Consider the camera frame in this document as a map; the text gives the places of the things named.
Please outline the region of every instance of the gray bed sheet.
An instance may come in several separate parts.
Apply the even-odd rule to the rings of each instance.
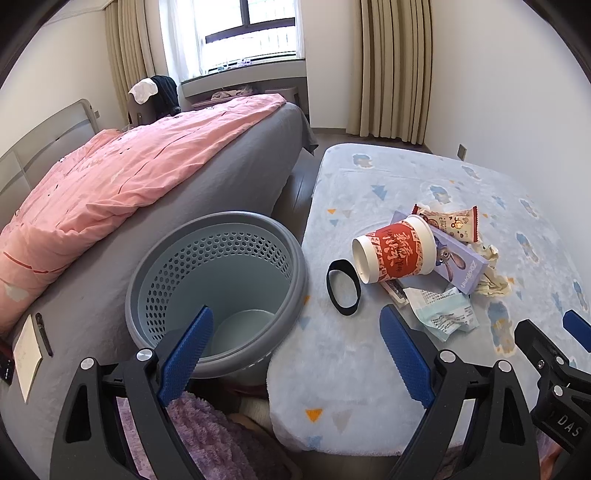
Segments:
[[[125,324],[125,293],[132,272],[148,250],[176,227],[209,213],[249,210],[270,215],[302,148],[314,135],[290,103],[227,145],[193,177],[131,216],[82,255],[28,309],[40,312],[53,349],[43,360],[28,403],[15,373],[0,385],[0,415],[8,435],[41,480],[49,477],[57,421],[79,362],[128,359],[135,351]]]

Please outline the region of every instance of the red and white paper cup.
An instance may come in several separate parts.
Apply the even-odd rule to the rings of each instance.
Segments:
[[[363,283],[431,273],[437,258],[433,233],[418,215],[359,236],[352,246]]]

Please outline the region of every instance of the blue gripper pad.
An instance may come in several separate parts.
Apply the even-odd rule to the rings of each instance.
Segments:
[[[562,325],[585,350],[591,353],[591,325],[574,310],[569,310],[562,317]]]
[[[213,313],[204,307],[162,367],[158,400],[163,407],[183,393],[212,332]]]
[[[435,400],[431,388],[431,369],[401,322],[404,319],[400,314],[395,313],[393,307],[386,306],[379,315],[379,331],[408,393],[413,400],[421,402],[424,408],[429,408]]]

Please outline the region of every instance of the cartoon rabbit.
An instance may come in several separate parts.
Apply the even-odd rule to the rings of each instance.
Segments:
[[[464,262],[463,258],[459,255],[450,252],[447,245],[443,245],[437,237],[435,237],[435,243],[437,245],[437,261],[435,262],[435,266],[438,267],[439,265],[444,264],[445,268],[447,269],[447,276],[449,281],[453,280],[453,271],[452,268],[447,264],[450,259],[456,264],[456,267],[460,270],[466,269],[466,262]]]

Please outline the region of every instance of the black band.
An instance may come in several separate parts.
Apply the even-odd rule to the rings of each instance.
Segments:
[[[330,284],[330,272],[334,270],[343,272],[351,280],[353,280],[353,283],[355,284],[355,290],[357,291],[357,301],[350,307],[343,307],[339,305],[336,301],[335,294],[332,291],[332,285]],[[351,265],[351,263],[348,260],[335,260],[330,264],[329,270],[328,272],[326,272],[326,289],[329,291],[330,301],[333,303],[333,305],[341,315],[345,315],[348,317],[357,312],[357,308],[359,307],[359,301],[361,299],[361,283],[359,282],[359,277],[357,276],[355,267]]]

